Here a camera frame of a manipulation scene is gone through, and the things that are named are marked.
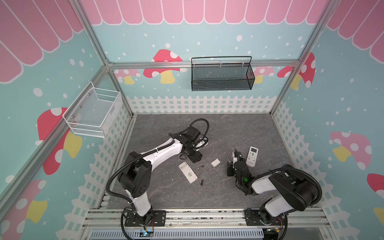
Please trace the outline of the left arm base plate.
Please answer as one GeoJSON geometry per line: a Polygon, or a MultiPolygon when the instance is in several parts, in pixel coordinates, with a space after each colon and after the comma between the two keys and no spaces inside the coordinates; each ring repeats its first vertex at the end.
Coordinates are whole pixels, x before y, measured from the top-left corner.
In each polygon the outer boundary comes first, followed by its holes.
{"type": "Polygon", "coordinates": [[[151,210],[146,215],[139,216],[131,211],[125,214],[125,227],[164,227],[166,211],[151,210]]]}

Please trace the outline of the white battery cover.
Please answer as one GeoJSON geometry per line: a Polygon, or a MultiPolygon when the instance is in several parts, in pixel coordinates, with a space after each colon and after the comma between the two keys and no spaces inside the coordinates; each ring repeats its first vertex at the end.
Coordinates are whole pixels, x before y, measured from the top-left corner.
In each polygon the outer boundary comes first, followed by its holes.
{"type": "Polygon", "coordinates": [[[211,162],[211,165],[212,165],[213,167],[216,167],[216,166],[218,166],[220,163],[221,163],[221,161],[220,161],[219,159],[215,159],[214,161],[211,162]]]}

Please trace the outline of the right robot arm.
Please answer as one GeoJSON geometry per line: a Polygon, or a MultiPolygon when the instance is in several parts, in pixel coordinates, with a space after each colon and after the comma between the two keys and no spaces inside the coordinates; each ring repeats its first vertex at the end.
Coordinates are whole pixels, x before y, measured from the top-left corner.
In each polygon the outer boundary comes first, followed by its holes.
{"type": "Polygon", "coordinates": [[[263,203],[258,210],[245,210],[248,226],[272,225],[288,213],[302,212],[317,204],[323,194],[322,187],[314,177],[289,164],[252,176],[238,152],[234,152],[233,160],[227,164],[227,176],[235,177],[236,187],[246,196],[261,195],[270,191],[279,193],[263,203]]]}

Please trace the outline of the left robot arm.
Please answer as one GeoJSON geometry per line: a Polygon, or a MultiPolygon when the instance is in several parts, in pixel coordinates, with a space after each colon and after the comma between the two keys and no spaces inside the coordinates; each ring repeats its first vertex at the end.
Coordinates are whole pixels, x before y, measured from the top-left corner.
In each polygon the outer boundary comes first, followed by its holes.
{"type": "Polygon", "coordinates": [[[154,149],[138,154],[131,152],[124,165],[116,170],[106,183],[106,192],[113,197],[124,199],[130,204],[136,222],[148,225],[154,218],[153,207],[149,202],[147,190],[152,171],[173,156],[181,155],[192,163],[201,161],[200,149],[209,141],[208,120],[199,118],[178,133],[170,133],[169,139],[154,149]]]}

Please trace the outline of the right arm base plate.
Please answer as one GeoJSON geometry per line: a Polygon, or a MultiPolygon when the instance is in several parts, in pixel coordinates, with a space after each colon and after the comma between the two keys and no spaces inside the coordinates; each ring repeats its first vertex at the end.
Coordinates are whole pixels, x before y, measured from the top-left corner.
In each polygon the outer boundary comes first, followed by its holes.
{"type": "Polygon", "coordinates": [[[274,217],[266,210],[246,209],[244,214],[247,226],[282,226],[285,218],[283,214],[274,217]]]}

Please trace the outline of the white remote control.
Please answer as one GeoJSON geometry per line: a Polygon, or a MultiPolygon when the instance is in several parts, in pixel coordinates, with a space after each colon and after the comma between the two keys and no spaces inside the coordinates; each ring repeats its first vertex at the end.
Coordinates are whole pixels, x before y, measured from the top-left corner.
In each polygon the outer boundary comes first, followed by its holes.
{"type": "Polygon", "coordinates": [[[250,147],[248,156],[246,158],[246,165],[250,168],[255,167],[259,149],[256,147],[250,147]]]}
{"type": "Polygon", "coordinates": [[[179,169],[182,171],[182,173],[187,178],[190,184],[198,179],[198,176],[195,174],[195,172],[192,170],[192,168],[188,165],[187,162],[181,163],[179,165],[179,169]]]}

